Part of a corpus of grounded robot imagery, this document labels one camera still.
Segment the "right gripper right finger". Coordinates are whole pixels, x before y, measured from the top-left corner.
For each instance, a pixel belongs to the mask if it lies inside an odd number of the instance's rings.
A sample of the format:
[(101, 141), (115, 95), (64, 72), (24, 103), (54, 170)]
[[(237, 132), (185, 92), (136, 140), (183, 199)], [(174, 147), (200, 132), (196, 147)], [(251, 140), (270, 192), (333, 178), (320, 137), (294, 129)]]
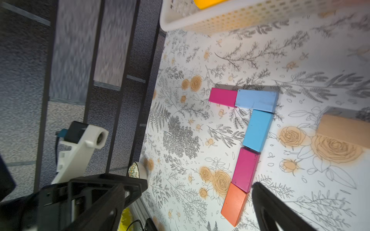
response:
[(252, 185), (252, 202), (261, 231), (313, 231), (314, 228), (272, 194), (264, 185)]

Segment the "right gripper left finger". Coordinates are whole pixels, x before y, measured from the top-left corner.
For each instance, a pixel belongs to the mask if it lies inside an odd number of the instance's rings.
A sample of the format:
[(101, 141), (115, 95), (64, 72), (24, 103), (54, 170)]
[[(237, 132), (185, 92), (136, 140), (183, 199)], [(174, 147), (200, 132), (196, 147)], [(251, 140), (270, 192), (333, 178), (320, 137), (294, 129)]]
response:
[(125, 189), (117, 184), (83, 212), (65, 231), (116, 231), (123, 211)]

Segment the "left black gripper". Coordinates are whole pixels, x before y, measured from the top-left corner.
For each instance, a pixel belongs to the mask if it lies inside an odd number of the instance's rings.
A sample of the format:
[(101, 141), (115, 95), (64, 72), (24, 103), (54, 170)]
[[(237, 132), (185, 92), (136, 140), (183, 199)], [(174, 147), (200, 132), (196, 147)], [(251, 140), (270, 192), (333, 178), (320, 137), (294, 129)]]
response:
[(117, 184), (123, 184), (123, 210), (148, 188), (147, 180), (115, 174), (78, 177), (37, 193), (1, 203), (2, 231), (65, 231), (83, 212)]

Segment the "orange block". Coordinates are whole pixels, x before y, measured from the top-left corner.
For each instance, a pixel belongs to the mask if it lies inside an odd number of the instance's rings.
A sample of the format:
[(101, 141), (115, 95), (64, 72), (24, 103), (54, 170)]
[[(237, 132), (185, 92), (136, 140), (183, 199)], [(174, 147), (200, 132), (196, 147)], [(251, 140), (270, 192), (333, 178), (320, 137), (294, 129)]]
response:
[(234, 227), (240, 221), (248, 196), (249, 193), (244, 192), (233, 183), (230, 184), (221, 214)]

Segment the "purple block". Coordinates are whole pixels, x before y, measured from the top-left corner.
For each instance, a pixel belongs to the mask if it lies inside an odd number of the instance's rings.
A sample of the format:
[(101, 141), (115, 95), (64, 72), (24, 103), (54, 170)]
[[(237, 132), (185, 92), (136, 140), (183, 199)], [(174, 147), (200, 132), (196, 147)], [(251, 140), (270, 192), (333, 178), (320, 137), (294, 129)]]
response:
[(231, 182), (246, 193), (251, 190), (259, 159), (260, 153), (246, 147), (240, 149)]

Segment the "light blue block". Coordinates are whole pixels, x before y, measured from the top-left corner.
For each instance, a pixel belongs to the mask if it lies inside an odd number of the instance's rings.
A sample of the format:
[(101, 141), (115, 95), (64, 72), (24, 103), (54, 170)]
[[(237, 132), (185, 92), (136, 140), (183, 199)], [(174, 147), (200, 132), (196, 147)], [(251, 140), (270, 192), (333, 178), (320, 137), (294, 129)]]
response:
[(273, 116), (269, 112), (253, 110), (242, 144), (256, 152), (262, 152)]

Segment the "natural wood block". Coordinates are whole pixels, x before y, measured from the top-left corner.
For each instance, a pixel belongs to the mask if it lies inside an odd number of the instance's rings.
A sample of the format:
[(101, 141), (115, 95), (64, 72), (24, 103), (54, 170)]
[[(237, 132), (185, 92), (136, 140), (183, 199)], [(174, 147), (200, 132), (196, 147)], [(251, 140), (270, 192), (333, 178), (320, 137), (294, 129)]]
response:
[(317, 134), (370, 149), (370, 123), (340, 116), (323, 115)]

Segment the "magenta block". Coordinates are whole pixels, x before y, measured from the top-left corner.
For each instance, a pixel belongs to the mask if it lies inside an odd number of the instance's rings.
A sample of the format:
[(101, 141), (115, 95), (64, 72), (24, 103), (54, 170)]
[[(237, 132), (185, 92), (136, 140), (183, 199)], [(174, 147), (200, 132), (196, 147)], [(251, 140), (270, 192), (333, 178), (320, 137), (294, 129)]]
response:
[(209, 102), (236, 108), (237, 91), (212, 88)]

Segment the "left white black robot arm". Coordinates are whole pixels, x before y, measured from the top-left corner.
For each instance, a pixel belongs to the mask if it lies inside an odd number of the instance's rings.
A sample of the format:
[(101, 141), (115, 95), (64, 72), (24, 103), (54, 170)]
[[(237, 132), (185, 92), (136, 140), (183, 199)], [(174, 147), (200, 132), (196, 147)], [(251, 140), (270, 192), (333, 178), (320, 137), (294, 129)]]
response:
[(57, 138), (69, 149), (57, 153), (55, 178), (36, 193), (6, 201), (16, 183), (1, 162), (1, 230), (116, 231), (124, 209), (147, 189), (146, 177), (85, 176), (92, 154), (108, 138), (101, 127), (74, 121)]

